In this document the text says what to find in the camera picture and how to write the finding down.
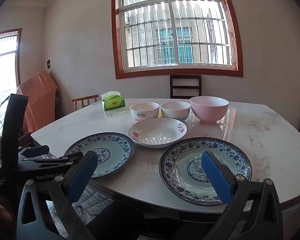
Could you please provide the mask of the white pink rose plate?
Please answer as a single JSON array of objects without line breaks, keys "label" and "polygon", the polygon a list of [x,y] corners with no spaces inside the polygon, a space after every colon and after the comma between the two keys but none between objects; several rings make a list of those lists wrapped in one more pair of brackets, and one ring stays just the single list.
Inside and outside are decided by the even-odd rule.
[{"label": "white pink rose plate", "polygon": [[128,131],[130,138],[146,148],[166,148],[183,139],[187,126],[177,119],[151,118],[136,122]]}]

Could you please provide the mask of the white Rabbit bowl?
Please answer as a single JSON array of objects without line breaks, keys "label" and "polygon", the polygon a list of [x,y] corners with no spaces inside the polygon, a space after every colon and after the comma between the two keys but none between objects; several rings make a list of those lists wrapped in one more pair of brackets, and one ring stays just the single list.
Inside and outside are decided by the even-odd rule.
[{"label": "white Rabbit bowl", "polygon": [[130,107],[130,113],[137,122],[157,118],[159,115],[160,105],[156,102],[136,103]]}]

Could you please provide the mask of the large pink bowl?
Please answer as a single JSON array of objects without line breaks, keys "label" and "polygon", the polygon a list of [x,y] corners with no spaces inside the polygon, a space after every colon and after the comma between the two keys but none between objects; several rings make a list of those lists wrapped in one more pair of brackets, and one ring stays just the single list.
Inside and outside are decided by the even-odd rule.
[{"label": "large pink bowl", "polygon": [[215,96],[190,98],[192,112],[202,124],[213,125],[227,113],[229,101]]}]

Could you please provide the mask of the white blue striped bowl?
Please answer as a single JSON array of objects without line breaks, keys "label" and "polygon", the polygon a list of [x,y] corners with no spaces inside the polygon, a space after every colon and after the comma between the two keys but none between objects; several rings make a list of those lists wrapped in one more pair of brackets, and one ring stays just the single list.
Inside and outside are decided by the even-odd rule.
[{"label": "white blue striped bowl", "polygon": [[191,105],[183,101],[165,102],[160,105],[164,118],[172,118],[180,121],[186,120],[190,113]]}]

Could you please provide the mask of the orange cloth covered furniture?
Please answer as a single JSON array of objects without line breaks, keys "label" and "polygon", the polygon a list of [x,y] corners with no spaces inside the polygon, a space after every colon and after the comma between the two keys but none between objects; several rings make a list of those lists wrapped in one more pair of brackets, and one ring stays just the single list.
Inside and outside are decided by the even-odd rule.
[{"label": "orange cloth covered furniture", "polygon": [[46,70],[24,81],[18,88],[19,95],[29,97],[23,129],[33,133],[55,121],[56,93],[58,86]]}]

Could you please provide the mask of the light wooden chair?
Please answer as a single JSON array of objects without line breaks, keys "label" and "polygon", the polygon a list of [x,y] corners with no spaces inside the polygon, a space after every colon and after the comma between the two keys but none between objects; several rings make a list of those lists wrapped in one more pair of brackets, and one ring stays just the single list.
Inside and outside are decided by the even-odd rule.
[{"label": "light wooden chair", "polygon": [[94,103],[96,103],[98,100],[98,97],[99,97],[99,95],[95,94],[95,95],[72,99],[72,103],[74,104],[74,111],[78,110],[78,103],[80,103],[81,108],[84,108],[84,107],[89,106],[92,101]]}]

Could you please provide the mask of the green tissue pack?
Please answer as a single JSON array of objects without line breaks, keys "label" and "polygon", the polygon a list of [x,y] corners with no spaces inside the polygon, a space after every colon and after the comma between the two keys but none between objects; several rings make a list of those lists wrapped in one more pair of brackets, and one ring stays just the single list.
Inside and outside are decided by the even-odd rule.
[{"label": "green tissue pack", "polygon": [[103,109],[105,111],[125,107],[125,98],[120,92],[109,91],[101,95]]}]

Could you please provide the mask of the side window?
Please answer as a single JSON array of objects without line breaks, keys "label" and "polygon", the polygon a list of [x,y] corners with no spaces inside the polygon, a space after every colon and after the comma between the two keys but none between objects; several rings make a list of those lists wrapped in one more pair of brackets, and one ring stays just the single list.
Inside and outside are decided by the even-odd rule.
[{"label": "side window", "polygon": [[0,32],[0,105],[20,85],[21,29]]}]

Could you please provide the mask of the dark wooden chair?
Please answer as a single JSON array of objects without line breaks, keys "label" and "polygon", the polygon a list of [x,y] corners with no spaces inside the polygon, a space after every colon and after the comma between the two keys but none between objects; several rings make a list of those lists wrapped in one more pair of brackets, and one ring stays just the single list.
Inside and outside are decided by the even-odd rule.
[{"label": "dark wooden chair", "polygon": [[[175,85],[175,80],[192,80],[196,85]],[[202,76],[201,75],[170,75],[170,98],[171,99],[190,99],[194,95],[175,95],[174,90],[196,90],[197,96],[202,96]]]}]

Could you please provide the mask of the wall switch plate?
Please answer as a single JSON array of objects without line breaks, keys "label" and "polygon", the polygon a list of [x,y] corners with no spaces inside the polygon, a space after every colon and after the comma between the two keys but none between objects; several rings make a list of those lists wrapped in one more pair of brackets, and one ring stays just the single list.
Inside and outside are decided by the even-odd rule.
[{"label": "wall switch plate", "polygon": [[47,69],[50,69],[50,67],[51,67],[51,62],[50,62],[50,59],[49,59],[49,60],[47,60]]}]

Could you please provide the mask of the barred window wooden frame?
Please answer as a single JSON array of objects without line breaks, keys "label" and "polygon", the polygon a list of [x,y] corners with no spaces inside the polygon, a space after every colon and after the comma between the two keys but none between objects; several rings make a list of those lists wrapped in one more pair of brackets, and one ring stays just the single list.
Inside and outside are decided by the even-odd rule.
[{"label": "barred window wooden frame", "polygon": [[231,0],[111,0],[111,27],[117,79],[243,76]]}]

